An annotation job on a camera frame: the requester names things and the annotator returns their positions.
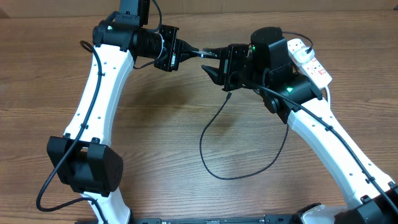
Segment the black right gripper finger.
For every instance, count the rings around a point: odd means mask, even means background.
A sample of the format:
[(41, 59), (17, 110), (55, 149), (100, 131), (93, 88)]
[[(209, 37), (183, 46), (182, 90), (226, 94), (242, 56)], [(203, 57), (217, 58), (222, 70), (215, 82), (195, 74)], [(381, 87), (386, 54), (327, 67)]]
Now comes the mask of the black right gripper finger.
[(219, 68), (211, 67), (208, 65), (201, 65), (201, 68), (208, 74), (212, 82), (216, 85), (221, 84)]
[(226, 59), (228, 57), (228, 48), (227, 47), (220, 47), (220, 48), (203, 48), (203, 51), (205, 52), (211, 52), (215, 55), (218, 56), (218, 58), (215, 59)]

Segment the Galaxy S24 smartphone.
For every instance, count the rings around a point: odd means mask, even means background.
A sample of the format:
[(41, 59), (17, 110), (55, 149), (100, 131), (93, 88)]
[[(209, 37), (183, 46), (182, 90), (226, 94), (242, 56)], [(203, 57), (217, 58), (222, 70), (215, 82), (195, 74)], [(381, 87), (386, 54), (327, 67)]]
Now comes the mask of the Galaxy S24 smartphone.
[(218, 58), (217, 55), (215, 55), (211, 52), (205, 52), (205, 51), (197, 51), (197, 55), (201, 58), (212, 58), (212, 59)]

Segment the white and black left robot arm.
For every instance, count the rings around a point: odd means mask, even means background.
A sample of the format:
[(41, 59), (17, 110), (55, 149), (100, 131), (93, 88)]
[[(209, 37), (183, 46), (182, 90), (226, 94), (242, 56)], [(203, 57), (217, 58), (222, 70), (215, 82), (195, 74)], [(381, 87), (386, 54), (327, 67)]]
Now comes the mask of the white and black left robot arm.
[(119, 185), (123, 160), (111, 149), (111, 132), (123, 86), (138, 57), (171, 72), (200, 51), (177, 38), (178, 29), (159, 24), (147, 29), (150, 1), (122, 1), (93, 29), (92, 43), (81, 45), (92, 56), (80, 103), (63, 136), (51, 137), (47, 153), (52, 175), (80, 194), (98, 223), (131, 223)]

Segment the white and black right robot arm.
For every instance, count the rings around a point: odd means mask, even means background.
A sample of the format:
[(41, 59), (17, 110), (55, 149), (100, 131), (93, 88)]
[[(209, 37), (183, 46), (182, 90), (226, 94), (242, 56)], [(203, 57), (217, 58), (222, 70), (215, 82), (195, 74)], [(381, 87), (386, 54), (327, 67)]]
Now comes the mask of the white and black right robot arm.
[(279, 116), (313, 149), (338, 185), (345, 205), (309, 205), (292, 223), (396, 223), (397, 184), (364, 154), (332, 113), (315, 78), (305, 75), (295, 56), (301, 49), (278, 27), (251, 35), (249, 44), (204, 49), (218, 68), (205, 67), (212, 81), (231, 92), (257, 91), (266, 108)]

